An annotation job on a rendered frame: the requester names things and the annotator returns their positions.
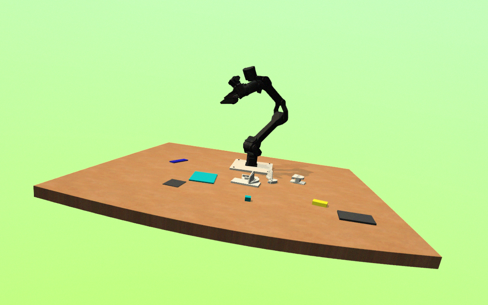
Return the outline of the cyan flat rectangular plate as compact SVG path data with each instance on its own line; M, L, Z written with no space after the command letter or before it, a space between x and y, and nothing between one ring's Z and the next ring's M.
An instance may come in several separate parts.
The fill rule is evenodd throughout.
M205 183L211 183L214 184L215 179L217 177L217 174L211 174L208 172L194 172L189 178L189 181L195 181L195 182L205 182Z

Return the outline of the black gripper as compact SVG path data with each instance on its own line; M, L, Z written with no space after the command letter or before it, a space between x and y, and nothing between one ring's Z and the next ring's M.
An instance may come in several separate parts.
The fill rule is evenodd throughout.
M236 88L238 87L238 88ZM251 87L248 84L242 85L241 83L236 84L233 87L232 92L229 92L228 95L224 97L221 104L235 104L238 102L238 98L241 99L245 96L252 94Z

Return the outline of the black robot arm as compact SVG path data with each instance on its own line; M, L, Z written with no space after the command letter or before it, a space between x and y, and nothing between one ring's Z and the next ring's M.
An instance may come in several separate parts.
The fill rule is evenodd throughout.
M288 109L286 106L285 99L274 89L272 81L269 77L263 77L256 75L255 66L243 68L244 77L249 83L247 83L252 90L252 93L257 92L261 94L262 89L273 99L275 102L275 107L273 110L273 116L271 121L266 124L266 126L260 130L255 136L249 136L243 143L244 152L247 153L246 166L257 167L257 158L262 154L260 150L260 145L262 141L269 136L270 133L276 129L277 126L282 125L288 120ZM228 82L233 88L236 84L239 84L240 77L234 76ZM283 112L279 112L279 106L282 107Z

